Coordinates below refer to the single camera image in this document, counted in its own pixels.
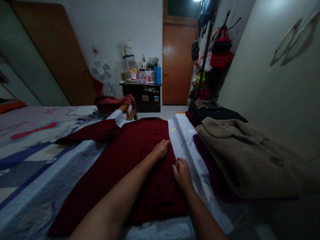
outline tiled floor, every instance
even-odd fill
[[[161,113],[138,113],[138,119],[144,117],[159,117],[164,120],[173,118],[176,112],[185,112],[188,106],[162,106]]]

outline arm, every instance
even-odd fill
[[[153,165],[166,156],[169,140],[162,140],[125,175],[82,219],[70,239],[116,239]]]
[[[186,196],[197,238],[202,240],[228,239],[194,189],[186,160],[183,158],[177,159],[176,164],[172,165],[173,173],[179,187]]]

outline sweater sleeve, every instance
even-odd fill
[[[117,136],[121,128],[116,124],[115,119],[107,119],[95,124],[86,126],[66,137],[59,138],[56,144],[79,143],[84,140],[108,141],[110,138]]]

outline jacket collar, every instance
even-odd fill
[[[253,133],[246,126],[246,124],[237,119],[228,119],[228,120],[215,120],[210,117],[206,117],[202,121],[205,129],[214,137],[217,138],[226,138],[236,135],[229,126],[237,127],[244,135],[252,136]]]
[[[198,99],[197,101],[194,102],[194,104],[196,105],[196,107],[198,109],[201,109],[201,108],[208,108],[206,105],[204,105],[203,103],[204,102],[207,102],[207,103],[211,103],[211,104],[215,104],[217,108],[221,108],[219,103],[217,103],[215,100],[208,100],[208,101],[203,101],[203,100],[200,100]]]

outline hand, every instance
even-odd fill
[[[162,140],[160,143],[154,146],[150,155],[155,157],[158,160],[164,158],[168,152],[168,144],[171,143],[170,140]]]
[[[193,190],[193,185],[191,181],[190,171],[186,160],[183,158],[177,158],[175,165],[172,165],[174,177],[180,187],[180,189],[186,193]]]

